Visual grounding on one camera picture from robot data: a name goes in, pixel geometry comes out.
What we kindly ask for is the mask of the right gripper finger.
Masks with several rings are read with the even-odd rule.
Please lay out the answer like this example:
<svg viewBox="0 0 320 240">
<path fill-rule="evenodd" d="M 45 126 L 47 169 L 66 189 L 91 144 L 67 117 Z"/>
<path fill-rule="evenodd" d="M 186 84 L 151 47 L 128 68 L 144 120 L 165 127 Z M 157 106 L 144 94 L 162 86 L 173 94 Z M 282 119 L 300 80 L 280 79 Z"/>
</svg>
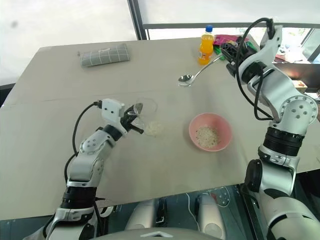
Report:
<svg viewBox="0 0 320 240">
<path fill-rule="evenodd" d="M 223 43 L 220 49 L 223 54 L 236 54 L 238 51 L 237 46 L 232 43 Z"/>
<path fill-rule="evenodd" d="M 232 63 L 232 62 L 236 61 L 237 52 L 236 51 L 222 51 L 222 55 L 229 63 Z"/>
</svg>

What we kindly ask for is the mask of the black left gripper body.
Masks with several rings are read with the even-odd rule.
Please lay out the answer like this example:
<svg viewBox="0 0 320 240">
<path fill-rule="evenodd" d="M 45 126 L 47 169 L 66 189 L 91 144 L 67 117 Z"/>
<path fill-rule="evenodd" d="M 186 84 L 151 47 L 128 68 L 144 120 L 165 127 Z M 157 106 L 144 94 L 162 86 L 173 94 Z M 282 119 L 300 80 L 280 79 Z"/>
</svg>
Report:
<svg viewBox="0 0 320 240">
<path fill-rule="evenodd" d="M 132 124 L 132 122 L 137 118 L 135 116 L 130 116 L 126 114 L 126 111 L 124 112 L 123 117 L 120 119 L 120 123 L 123 126 L 123 128 L 129 132 L 129 124 Z"/>
</svg>

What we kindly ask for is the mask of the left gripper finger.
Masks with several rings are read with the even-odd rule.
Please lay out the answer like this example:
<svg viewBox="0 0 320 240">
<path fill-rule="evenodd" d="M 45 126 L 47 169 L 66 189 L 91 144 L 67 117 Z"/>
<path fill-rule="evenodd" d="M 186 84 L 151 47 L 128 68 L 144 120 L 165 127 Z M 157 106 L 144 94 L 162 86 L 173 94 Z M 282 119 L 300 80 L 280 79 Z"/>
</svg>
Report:
<svg viewBox="0 0 320 240">
<path fill-rule="evenodd" d="M 142 105 L 141 104 L 134 104 L 131 107 L 129 107 L 126 111 L 126 114 L 128 116 L 134 116 L 134 117 L 140 117 L 142 112 Z"/>
<path fill-rule="evenodd" d="M 137 126 L 135 126 L 135 125 L 133 125 L 131 123 L 128 125 L 128 128 L 129 128 L 129 130 L 133 130 L 133 131 L 135 131 L 135 132 L 137 132 L 139 134 L 143 134 L 144 133 L 143 129 L 141 129 L 141 128 L 139 128 L 139 127 L 137 127 Z"/>
</svg>

